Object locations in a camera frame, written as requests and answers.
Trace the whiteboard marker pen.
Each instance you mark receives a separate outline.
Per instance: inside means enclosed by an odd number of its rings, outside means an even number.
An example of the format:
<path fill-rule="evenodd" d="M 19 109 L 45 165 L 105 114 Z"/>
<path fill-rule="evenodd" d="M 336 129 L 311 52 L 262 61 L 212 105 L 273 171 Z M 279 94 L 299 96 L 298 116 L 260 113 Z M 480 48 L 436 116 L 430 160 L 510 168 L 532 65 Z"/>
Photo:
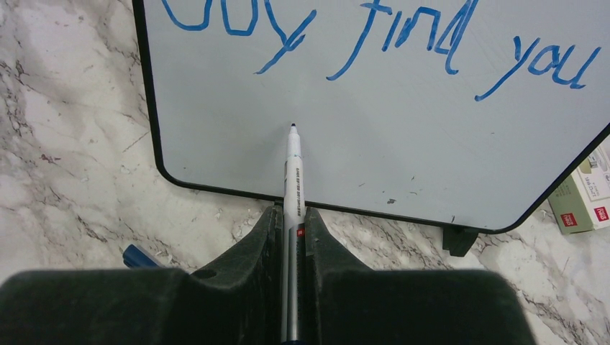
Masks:
<path fill-rule="evenodd" d="M 284 171 L 282 257 L 282 344 L 304 344 L 304 298 L 306 283 L 306 208 L 303 197 L 301 140 L 295 124 L 290 126 Z"/>

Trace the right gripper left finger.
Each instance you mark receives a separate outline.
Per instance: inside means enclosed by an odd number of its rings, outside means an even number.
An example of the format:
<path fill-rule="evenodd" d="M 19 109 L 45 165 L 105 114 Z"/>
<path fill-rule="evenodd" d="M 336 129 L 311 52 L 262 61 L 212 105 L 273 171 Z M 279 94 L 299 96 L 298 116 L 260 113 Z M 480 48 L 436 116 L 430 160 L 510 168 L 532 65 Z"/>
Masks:
<path fill-rule="evenodd" d="M 3 344 L 277 344 L 281 211 L 201 269 L 35 270 L 1 286 Z"/>

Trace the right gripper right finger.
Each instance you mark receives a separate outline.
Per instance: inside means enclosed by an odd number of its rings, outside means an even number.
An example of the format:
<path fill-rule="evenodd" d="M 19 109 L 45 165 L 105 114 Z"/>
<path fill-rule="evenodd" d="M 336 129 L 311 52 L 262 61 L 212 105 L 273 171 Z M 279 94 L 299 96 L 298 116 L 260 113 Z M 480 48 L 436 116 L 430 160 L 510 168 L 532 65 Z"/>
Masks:
<path fill-rule="evenodd" d="M 373 270 L 308 208 L 306 334 L 313 344 L 534 344 L 516 293 L 483 270 Z"/>

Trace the blue marker cap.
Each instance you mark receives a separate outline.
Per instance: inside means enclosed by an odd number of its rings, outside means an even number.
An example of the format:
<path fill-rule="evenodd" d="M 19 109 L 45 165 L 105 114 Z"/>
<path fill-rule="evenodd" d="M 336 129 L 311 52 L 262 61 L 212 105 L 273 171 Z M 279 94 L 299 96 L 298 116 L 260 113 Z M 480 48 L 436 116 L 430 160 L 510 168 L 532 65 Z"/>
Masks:
<path fill-rule="evenodd" d="M 123 263 L 130 269 L 161 268 L 162 265 L 139 246 L 130 244 L 122 253 Z"/>

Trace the black framed small whiteboard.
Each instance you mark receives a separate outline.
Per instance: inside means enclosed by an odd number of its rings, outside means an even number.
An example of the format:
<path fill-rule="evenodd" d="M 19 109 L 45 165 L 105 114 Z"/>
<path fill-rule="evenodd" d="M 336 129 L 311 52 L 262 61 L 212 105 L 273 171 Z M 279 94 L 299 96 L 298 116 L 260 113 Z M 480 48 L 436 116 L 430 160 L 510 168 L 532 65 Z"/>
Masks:
<path fill-rule="evenodd" d="M 522 223 L 609 135 L 607 1 L 134 1 L 157 169 L 463 232 Z"/>

